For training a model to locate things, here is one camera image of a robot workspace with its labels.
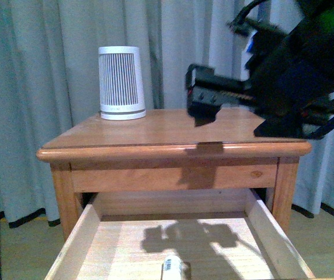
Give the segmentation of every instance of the white curtain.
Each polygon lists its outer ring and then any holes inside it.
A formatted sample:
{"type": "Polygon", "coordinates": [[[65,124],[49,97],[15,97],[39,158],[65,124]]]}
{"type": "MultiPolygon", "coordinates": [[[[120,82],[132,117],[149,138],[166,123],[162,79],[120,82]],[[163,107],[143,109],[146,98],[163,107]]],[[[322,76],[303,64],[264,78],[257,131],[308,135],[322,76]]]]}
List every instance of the white curtain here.
{"type": "MultiPolygon", "coordinates": [[[[290,32],[301,18],[294,1],[272,0],[270,21],[285,31],[290,32]]],[[[300,160],[293,203],[318,214],[321,203],[334,208],[334,130],[311,144],[312,152],[300,160]]]]}
{"type": "MultiPolygon", "coordinates": [[[[139,47],[147,109],[184,108],[191,63],[246,78],[246,42],[225,23],[248,2],[0,0],[0,211],[8,221],[40,208],[59,218],[49,166],[35,153],[99,111],[98,47],[139,47]]],[[[265,7],[260,16],[287,31],[299,22],[292,1],[265,7]]],[[[306,207],[304,185],[312,186],[304,177],[295,200],[306,207]]]]}

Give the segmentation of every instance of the white cylindrical speaker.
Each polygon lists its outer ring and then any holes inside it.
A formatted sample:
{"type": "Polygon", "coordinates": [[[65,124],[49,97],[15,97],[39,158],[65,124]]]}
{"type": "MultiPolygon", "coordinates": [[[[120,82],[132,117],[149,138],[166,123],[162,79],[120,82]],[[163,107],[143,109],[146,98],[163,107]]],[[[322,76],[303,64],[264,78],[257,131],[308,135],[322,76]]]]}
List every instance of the white cylindrical speaker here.
{"type": "Polygon", "coordinates": [[[101,117],[132,120],[146,115],[137,47],[98,48],[101,117]]]}

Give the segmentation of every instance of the black cable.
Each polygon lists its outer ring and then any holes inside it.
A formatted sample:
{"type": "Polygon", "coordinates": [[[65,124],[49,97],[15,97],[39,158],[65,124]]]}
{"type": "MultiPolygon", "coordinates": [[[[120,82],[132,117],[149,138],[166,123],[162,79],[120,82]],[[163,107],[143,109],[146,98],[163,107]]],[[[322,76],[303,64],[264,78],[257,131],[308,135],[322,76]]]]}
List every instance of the black cable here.
{"type": "Polygon", "coordinates": [[[256,6],[260,5],[263,2],[266,2],[268,0],[254,0],[249,5],[246,5],[241,9],[241,11],[238,13],[238,15],[235,17],[233,22],[231,23],[231,26],[233,25],[242,25],[245,22],[245,18],[248,16],[250,11],[255,8],[256,6]]]}

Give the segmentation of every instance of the open drawer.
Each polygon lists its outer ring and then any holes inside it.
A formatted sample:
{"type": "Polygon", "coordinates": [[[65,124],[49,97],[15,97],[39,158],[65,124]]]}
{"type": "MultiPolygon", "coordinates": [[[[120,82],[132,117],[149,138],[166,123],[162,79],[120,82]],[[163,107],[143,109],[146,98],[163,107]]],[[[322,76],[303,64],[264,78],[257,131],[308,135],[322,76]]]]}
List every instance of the open drawer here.
{"type": "Polygon", "coordinates": [[[192,280],[314,278],[264,203],[243,188],[99,193],[46,279],[156,280],[171,254],[190,265],[192,280]]]}

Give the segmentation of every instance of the object in drawer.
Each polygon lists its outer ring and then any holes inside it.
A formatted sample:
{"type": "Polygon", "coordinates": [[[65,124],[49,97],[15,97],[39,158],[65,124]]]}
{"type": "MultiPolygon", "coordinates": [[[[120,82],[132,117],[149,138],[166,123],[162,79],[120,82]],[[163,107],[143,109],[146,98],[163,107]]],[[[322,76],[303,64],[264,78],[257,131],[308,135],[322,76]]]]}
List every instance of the object in drawer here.
{"type": "Polygon", "coordinates": [[[181,259],[176,255],[169,255],[163,262],[162,280],[181,279],[181,259]]]}

